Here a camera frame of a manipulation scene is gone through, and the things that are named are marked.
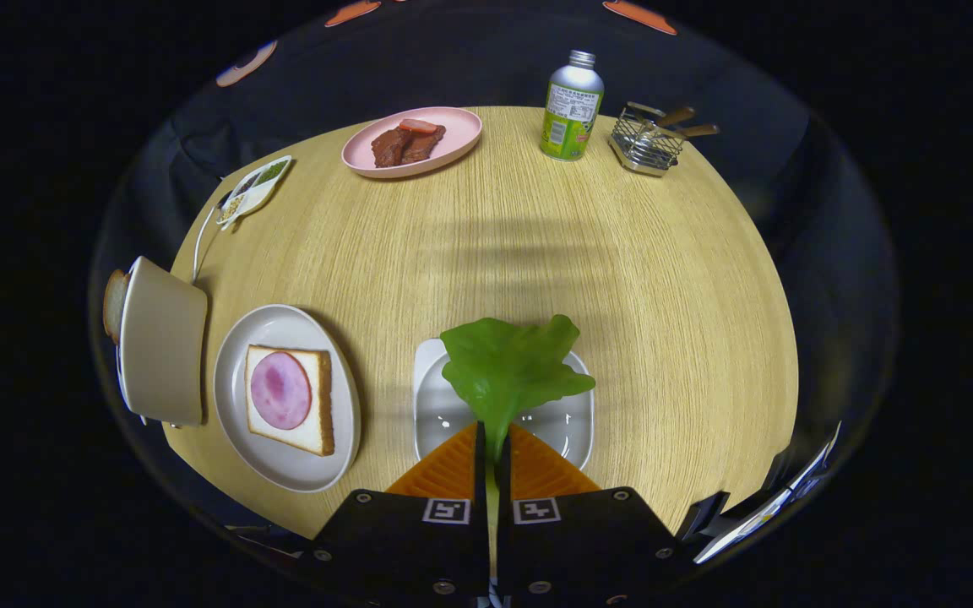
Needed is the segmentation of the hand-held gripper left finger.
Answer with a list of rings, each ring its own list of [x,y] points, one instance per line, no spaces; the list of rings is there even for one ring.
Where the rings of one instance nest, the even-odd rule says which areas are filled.
[[[348,494],[298,558],[347,605],[475,605],[491,576],[484,430],[456,432],[389,491]]]

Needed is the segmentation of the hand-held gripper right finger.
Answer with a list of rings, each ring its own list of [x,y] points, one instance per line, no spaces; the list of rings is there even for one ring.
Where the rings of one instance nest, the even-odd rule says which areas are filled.
[[[495,467],[504,605],[651,605],[681,582],[681,546],[636,489],[602,489],[511,425]]]

